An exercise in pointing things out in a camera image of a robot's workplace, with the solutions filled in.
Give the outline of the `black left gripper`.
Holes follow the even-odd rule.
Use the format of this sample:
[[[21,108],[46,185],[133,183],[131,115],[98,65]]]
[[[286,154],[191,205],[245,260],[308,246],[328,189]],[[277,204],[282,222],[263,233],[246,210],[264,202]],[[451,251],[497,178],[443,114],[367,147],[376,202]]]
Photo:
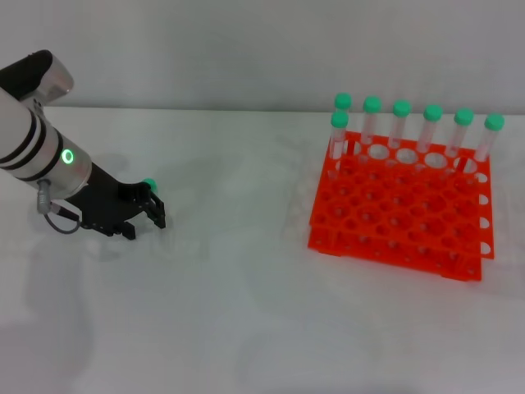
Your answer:
[[[87,183],[66,202],[80,210],[84,229],[105,236],[122,235],[134,240],[135,226],[129,220],[143,211],[155,226],[166,227],[164,203],[147,182],[119,182],[94,163]]]

